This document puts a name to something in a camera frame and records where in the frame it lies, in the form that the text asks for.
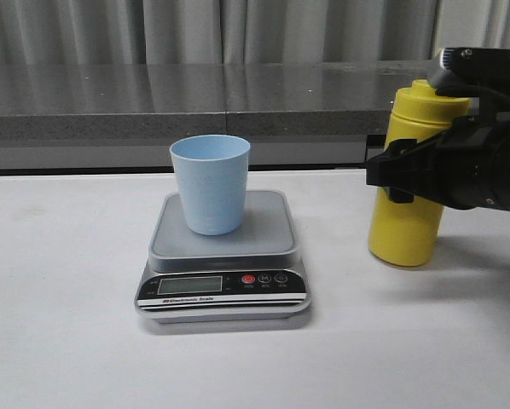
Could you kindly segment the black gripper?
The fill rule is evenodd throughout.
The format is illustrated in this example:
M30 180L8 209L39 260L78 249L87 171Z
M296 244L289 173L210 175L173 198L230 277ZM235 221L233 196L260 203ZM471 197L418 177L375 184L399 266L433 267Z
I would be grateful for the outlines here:
M366 163L366 183L397 204L420 197L457 210L510 212L510 121L460 117L424 141L393 141Z

